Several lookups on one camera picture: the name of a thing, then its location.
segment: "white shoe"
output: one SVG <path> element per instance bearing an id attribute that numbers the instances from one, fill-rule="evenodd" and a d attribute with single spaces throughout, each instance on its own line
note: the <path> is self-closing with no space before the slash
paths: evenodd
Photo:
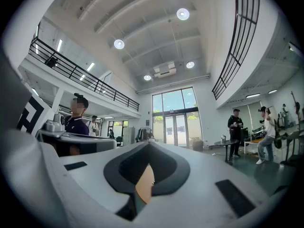
<path id="1" fill-rule="evenodd" d="M 258 161 L 257 161 L 257 165 L 260 165 L 260 164 L 262 164 L 263 162 L 264 162 L 265 160 L 261 160 L 261 159 L 258 159 Z"/>

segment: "black rectangular slot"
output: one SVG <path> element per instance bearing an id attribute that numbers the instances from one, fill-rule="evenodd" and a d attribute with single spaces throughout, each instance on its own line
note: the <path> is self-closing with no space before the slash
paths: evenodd
<path id="1" fill-rule="evenodd" d="M 222 180 L 216 182 L 215 185 L 238 217 L 242 217 L 255 208 L 249 199 L 230 180 Z"/>
<path id="2" fill-rule="evenodd" d="M 70 170 L 74 170 L 74 169 L 77 169 L 77 168 L 80 168 L 80 167 L 83 167 L 86 165 L 87 165 L 87 163 L 81 161 L 81 162 L 65 165 L 65 168 L 67 171 L 70 171 Z"/>

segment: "black side table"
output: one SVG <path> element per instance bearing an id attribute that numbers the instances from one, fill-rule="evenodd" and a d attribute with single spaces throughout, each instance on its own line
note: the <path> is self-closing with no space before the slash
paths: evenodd
<path id="1" fill-rule="evenodd" d="M 226 147 L 226 157 L 225 157 L 225 162 L 228 163 L 229 165 L 232 165 L 232 162 L 228 162 L 228 145 L 232 145 L 237 143 L 238 140 L 226 140 L 226 141 L 219 141 L 215 142 L 214 145 L 219 145 L 219 146 L 225 146 Z"/>

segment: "neck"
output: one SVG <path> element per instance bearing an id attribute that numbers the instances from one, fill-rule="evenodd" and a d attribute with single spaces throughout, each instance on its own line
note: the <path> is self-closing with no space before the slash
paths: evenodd
<path id="1" fill-rule="evenodd" d="M 80 116 L 81 114 L 75 114 L 75 113 L 72 114 L 72 117 L 80 117 Z"/>

